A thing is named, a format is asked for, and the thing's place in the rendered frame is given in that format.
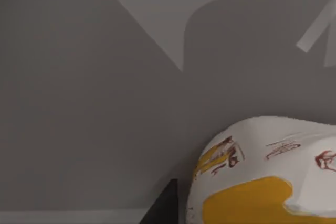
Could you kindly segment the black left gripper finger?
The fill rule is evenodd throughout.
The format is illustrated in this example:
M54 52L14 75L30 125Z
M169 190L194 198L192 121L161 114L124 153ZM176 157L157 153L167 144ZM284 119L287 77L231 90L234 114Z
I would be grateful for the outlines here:
M139 224L179 224L178 180L171 179Z

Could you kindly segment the white and yellow bottle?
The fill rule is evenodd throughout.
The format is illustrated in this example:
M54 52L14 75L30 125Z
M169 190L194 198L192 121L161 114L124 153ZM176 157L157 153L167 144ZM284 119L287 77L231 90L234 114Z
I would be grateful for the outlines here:
M336 224L336 125L237 122L202 151L186 224Z

